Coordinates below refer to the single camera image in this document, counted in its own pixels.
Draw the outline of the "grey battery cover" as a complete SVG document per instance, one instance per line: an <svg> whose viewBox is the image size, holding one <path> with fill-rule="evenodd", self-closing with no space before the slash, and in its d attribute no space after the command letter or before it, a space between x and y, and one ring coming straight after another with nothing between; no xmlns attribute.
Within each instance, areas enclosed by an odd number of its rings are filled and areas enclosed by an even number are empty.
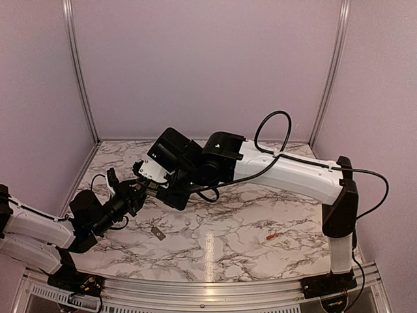
<svg viewBox="0 0 417 313"><path fill-rule="evenodd" d="M157 237L160 241L166 238L165 234L156 226L151 228L152 234Z"/></svg>

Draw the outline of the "orange battery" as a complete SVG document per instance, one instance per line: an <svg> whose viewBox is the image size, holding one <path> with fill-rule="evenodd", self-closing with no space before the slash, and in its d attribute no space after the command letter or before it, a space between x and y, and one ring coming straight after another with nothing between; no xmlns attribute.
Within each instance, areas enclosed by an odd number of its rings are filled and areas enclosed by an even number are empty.
<svg viewBox="0 0 417 313"><path fill-rule="evenodd" d="M275 234L272 234L272 235L267 236L266 237L266 240L269 241L269 240L275 239L277 237L279 237L279 234L278 233L275 233Z"/></svg>

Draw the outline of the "grey remote control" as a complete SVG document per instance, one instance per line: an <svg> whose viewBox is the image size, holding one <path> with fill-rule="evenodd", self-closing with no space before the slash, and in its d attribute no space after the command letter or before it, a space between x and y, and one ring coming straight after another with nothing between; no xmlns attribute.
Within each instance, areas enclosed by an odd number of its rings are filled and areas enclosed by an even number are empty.
<svg viewBox="0 0 417 313"><path fill-rule="evenodd" d="M136 189L148 196L156 197L159 192L166 192L167 187L155 183L154 181L136 181Z"/></svg>

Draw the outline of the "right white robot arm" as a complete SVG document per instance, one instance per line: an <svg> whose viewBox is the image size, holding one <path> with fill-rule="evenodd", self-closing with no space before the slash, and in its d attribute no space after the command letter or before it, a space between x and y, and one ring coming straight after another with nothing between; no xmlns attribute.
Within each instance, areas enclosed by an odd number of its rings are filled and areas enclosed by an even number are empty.
<svg viewBox="0 0 417 313"><path fill-rule="evenodd" d="M161 188L158 198L178 210L187 202L180 192L246 181L319 201L322 231L330 247L330 272L323 277L323 287L336 292L347 283L358 211L358 190L348 158L313 160L271 151L228 132L215 132L200 146L174 128L162 133L147 156L139 174L156 183Z"/></svg>

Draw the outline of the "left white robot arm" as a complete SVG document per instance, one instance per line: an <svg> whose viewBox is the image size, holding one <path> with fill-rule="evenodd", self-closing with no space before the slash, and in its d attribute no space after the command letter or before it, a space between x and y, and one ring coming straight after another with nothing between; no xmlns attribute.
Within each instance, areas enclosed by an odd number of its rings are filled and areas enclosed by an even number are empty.
<svg viewBox="0 0 417 313"><path fill-rule="evenodd" d="M124 216L136 216L146 195L131 181L115 187L106 203L92 190L82 190L70 202L71 217L59 218L30 208L14 199L1 185L1 251L18 260L56 274L68 290L82 285L82 275L65 260L66 252L82 254L97 244Z"/></svg>

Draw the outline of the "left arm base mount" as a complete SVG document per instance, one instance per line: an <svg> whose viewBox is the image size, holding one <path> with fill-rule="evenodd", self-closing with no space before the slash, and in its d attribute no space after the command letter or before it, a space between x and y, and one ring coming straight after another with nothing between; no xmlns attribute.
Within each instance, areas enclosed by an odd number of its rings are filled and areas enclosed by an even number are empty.
<svg viewBox="0 0 417 313"><path fill-rule="evenodd" d="M70 291L75 295L89 295L99 297L104 285L104 277L82 273L77 270L60 269L48 276L50 286Z"/></svg>

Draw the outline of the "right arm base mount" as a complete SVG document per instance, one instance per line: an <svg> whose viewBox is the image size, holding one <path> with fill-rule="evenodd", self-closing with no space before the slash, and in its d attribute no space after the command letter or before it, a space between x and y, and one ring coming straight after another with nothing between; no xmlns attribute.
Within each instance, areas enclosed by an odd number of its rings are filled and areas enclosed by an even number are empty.
<svg viewBox="0 0 417 313"><path fill-rule="evenodd" d="M301 279L302 292L305 299L323 297L357 287L356 277L351 271L345 274L327 273Z"/></svg>

